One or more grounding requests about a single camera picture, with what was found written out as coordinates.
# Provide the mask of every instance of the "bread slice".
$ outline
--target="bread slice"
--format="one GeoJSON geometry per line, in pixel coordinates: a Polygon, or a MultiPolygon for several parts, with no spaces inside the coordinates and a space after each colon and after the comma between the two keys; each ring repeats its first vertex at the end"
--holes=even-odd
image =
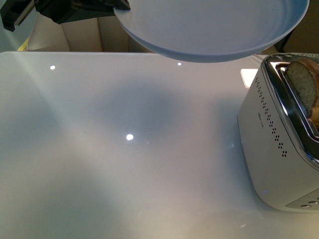
{"type": "Polygon", "coordinates": [[[307,117],[319,127],[319,65],[309,58],[293,61],[285,76],[305,106],[307,117]]]}

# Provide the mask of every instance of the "bread crust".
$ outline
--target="bread crust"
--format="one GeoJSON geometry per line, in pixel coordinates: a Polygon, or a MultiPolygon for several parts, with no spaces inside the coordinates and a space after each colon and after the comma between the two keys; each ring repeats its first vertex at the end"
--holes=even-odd
{"type": "Polygon", "coordinates": [[[297,62],[303,64],[313,76],[317,90],[317,100],[315,101],[313,107],[319,106],[319,65],[317,62],[308,58],[299,59],[297,62]]]}
{"type": "Polygon", "coordinates": [[[312,107],[310,120],[314,123],[316,128],[319,128],[319,106],[312,107]]]}

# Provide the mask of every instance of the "toaster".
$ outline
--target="toaster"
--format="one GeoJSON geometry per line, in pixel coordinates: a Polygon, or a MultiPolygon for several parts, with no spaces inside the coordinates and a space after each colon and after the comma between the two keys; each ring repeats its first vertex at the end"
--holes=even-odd
{"type": "Polygon", "coordinates": [[[289,63],[317,54],[263,60],[237,115],[247,168],[260,199],[290,212],[319,213],[319,133],[285,78],[289,63]]]}

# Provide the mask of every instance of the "chrome trim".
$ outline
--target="chrome trim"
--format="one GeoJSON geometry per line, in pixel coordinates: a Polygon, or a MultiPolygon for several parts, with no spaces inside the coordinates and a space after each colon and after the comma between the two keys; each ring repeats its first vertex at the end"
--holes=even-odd
{"type": "Polygon", "coordinates": [[[319,63],[319,54],[280,53],[265,58],[261,68],[277,112],[297,152],[319,171],[319,133],[307,119],[305,107],[284,75],[292,61],[306,57],[319,63]]]}

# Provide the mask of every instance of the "ventilation holes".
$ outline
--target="ventilation holes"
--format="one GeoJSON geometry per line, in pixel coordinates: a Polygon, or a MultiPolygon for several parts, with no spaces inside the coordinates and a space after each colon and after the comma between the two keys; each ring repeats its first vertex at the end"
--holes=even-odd
{"type": "Polygon", "coordinates": [[[287,157],[287,151],[283,150],[284,144],[280,142],[280,136],[277,134],[277,128],[275,127],[274,121],[271,120],[271,114],[269,113],[269,108],[265,102],[265,97],[263,96],[258,77],[255,79],[255,84],[257,92],[259,93],[260,103],[263,106],[264,114],[267,117],[267,121],[269,121],[269,128],[272,130],[272,135],[274,136],[275,142],[278,143],[278,149],[281,151],[282,157],[287,157]]]}

